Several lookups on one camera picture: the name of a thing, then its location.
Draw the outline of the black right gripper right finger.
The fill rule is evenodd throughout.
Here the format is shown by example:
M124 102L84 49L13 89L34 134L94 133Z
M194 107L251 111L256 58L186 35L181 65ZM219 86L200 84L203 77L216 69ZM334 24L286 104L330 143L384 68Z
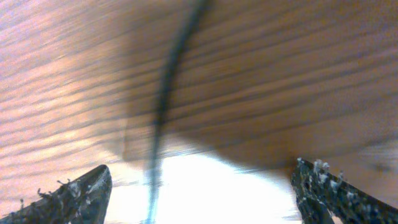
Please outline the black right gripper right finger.
M357 189L343 179L343 173L329 173L329 164L301 157L292 173L291 186L302 223L397 224L397 209Z

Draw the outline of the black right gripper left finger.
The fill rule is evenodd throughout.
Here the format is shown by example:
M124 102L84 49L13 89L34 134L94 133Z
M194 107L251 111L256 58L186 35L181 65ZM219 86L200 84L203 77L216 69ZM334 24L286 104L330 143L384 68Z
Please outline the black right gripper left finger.
M102 164L75 180L61 182L54 192L1 218L1 224L103 224L112 191L108 166Z

